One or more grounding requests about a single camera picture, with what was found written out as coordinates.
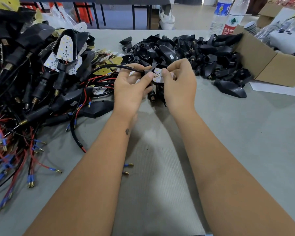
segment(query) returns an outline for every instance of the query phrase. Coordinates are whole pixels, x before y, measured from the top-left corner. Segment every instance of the plastic water bottle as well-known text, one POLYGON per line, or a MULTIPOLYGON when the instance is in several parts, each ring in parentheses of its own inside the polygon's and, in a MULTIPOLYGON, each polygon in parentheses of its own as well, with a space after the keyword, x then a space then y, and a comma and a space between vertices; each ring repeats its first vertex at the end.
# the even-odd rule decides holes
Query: plastic water bottle
POLYGON ((239 25, 244 18, 250 0, 235 0, 231 11, 229 12, 226 24, 223 28, 223 35, 232 34, 236 26, 239 25))
POLYGON ((209 29, 209 35, 220 35, 222 33, 233 1, 234 0, 218 0, 213 21, 209 29))

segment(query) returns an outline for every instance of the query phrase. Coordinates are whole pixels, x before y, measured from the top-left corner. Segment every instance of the blue bottle label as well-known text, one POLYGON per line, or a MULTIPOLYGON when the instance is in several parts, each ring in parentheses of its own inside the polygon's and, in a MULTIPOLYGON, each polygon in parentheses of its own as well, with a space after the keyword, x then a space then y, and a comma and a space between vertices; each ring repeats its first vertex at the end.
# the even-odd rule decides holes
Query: blue bottle label
POLYGON ((221 3, 218 2, 216 5, 216 10, 214 12, 215 15, 218 16, 227 16, 230 9, 231 9, 232 3, 221 3))

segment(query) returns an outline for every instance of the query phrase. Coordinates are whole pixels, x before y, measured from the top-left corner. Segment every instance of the open cardboard box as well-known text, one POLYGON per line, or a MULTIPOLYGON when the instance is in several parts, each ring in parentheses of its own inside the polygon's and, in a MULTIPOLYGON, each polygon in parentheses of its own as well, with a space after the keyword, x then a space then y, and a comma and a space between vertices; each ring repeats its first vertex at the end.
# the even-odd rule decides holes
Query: open cardboard box
POLYGON ((257 27, 263 28, 267 25, 269 25, 273 19, 277 16, 277 14, 282 10, 285 6, 279 6, 275 4, 277 0, 270 0, 268 3, 265 4, 265 6, 261 9, 259 12, 259 19, 257 20, 257 27))
POLYGON ((244 36, 235 47, 242 56, 243 67, 255 80, 288 87, 295 86, 295 56, 277 53, 238 25, 233 34, 244 36))

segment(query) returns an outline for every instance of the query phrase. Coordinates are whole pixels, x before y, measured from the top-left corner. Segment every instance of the floor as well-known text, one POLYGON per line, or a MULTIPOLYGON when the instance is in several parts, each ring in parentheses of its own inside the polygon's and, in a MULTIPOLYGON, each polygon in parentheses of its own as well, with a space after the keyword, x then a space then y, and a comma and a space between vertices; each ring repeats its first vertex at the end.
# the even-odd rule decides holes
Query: floor
MULTIPOLYGON (((131 6, 112 6, 104 5, 104 14, 106 26, 102 19, 101 8, 96 5, 98 22, 101 29, 132 29, 132 7, 131 6)), ((215 7, 211 6, 190 6, 175 4, 172 7, 172 13, 175 16, 175 26, 177 30, 204 30, 208 29, 214 13, 215 7)), ((136 29, 146 29, 147 13, 145 9, 136 9, 136 29)), ((256 21, 258 17, 246 15, 242 21, 242 25, 256 21)), ((96 23, 89 26, 96 29, 96 23)))

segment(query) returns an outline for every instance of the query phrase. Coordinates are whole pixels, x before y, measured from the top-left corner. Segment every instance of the bottle label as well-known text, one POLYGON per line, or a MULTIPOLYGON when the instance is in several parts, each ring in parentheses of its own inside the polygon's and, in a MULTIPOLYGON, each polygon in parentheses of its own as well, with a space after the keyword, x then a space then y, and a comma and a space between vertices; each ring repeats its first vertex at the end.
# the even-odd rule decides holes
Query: bottle label
POLYGON ((216 5, 216 9, 214 14, 218 16, 227 16, 229 13, 229 10, 231 9, 232 3, 221 3, 218 2, 216 5))
POLYGON ((244 16, 236 16, 229 14, 227 22, 224 26, 222 35, 231 35, 235 30, 236 26, 241 23, 244 16))

